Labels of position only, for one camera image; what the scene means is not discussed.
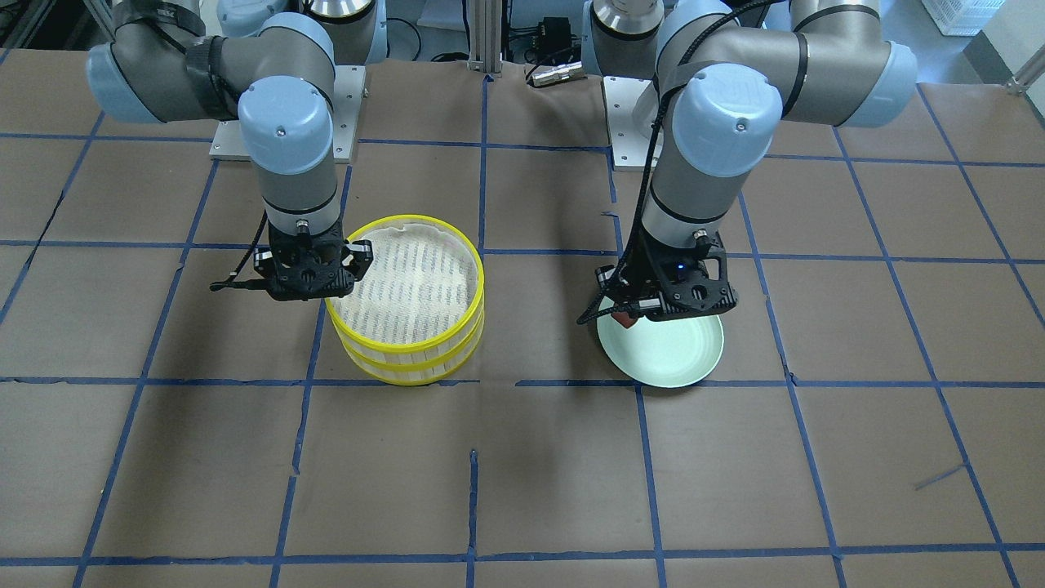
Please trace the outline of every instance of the white basket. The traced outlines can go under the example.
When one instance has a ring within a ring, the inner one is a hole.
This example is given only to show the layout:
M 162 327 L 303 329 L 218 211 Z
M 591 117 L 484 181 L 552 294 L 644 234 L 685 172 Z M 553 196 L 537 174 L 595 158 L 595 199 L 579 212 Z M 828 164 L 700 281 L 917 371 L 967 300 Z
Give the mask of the white basket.
M 1005 0 L 922 0 L 939 32 L 975 37 Z

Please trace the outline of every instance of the white mounting plate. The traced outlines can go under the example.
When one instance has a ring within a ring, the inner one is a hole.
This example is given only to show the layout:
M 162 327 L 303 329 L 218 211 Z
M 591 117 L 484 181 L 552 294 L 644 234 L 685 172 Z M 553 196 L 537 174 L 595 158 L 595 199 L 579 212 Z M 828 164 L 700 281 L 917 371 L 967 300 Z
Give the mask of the white mounting plate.
M 631 112 L 638 101 L 649 79 L 606 76 L 602 78 L 603 96 L 606 98 L 606 125 L 613 145 L 613 168 L 619 170 L 642 170 L 646 164 L 646 152 L 650 147 L 648 135 L 644 135 L 635 124 Z M 660 145 L 653 151 L 653 164 L 660 157 Z
M 367 68 L 362 65 L 339 65 L 333 81 L 333 160 L 350 163 L 355 145 L 356 123 L 363 105 L 364 85 Z M 214 140 L 210 143 L 213 159 L 229 161 L 250 161 L 239 134 L 239 121 L 227 120 L 217 123 Z

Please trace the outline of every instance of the floor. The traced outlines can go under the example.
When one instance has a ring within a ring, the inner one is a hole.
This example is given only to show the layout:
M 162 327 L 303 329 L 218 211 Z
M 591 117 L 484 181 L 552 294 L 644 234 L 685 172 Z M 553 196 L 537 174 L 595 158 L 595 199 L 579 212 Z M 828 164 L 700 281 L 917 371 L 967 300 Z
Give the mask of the floor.
M 434 214 L 487 272 L 477 356 L 395 389 L 319 303 L 207 289 L 253 171 L 83 62 L 0 55 L 0 586 L 1045 586 L 1045 131 L 1000 88 L 785 123 L 724 357 L 667 391 L 573 324 L 637 186 L 598 81 L 373 67 L 346 225 Z

